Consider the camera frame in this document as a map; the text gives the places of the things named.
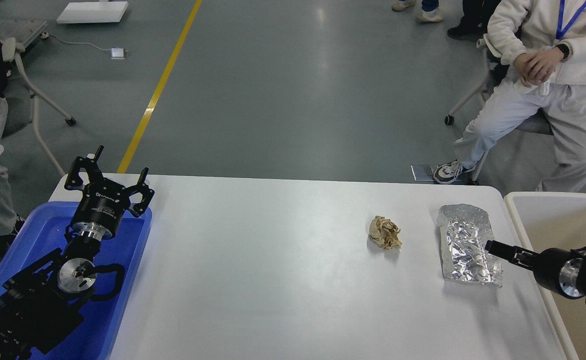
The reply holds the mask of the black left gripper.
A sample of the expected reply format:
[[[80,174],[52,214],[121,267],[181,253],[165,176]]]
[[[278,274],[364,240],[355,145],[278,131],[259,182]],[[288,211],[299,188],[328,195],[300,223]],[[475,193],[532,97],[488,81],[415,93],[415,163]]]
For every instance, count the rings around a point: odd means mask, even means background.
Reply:
[[[75,215],[70,226],[74,231],[94,231],[100,233],[100,239],[115,237],[126,210],[135,218],[141,217],[148,209],[155,196],[155,191],[146,183],[149,167],[144,167],[137,183],[124,187],[122,184],[105,178],[98,166],[98,160],[105,146],[100,145],[93,157],[78,156],[71,165],[67,174],[64,189],[67,191],[82,191]],[[88,175],[89,182],[85,184],[80,176],[81,171]],[[132,203],[130,197],[140,194],[141,201]]]

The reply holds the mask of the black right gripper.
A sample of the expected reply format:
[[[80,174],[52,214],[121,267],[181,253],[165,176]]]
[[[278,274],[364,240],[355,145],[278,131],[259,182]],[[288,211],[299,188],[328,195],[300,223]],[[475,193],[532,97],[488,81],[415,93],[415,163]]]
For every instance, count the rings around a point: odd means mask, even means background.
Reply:
[[[484,248],[490,255],[510,262],[529,271],[540,287],[566,299],[576,300],[585,296],[578,286],[579,271],[584,256],[574,251],[549,248],[535,253],[519,246],[487,240]]]

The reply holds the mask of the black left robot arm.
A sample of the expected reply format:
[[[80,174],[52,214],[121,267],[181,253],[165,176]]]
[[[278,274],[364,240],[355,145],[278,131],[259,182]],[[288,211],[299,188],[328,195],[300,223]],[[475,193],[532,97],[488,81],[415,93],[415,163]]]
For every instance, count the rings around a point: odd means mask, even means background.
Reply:
[[[155,195],[144,167],[125,186],[79,156],[66,176],[78,202],[28,219],[0,264],[0,360],[107,357],[149,234]]]

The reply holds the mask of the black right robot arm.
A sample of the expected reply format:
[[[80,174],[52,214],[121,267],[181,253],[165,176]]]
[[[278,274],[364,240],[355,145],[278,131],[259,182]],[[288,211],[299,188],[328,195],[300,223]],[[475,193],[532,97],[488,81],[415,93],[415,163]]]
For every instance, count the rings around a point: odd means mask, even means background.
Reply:
[[[489,240],[484,249],[510,264],[532,271],[543,289],[586,305],[586,246],[571,250],[547,248],[540,253],[519,246]]]

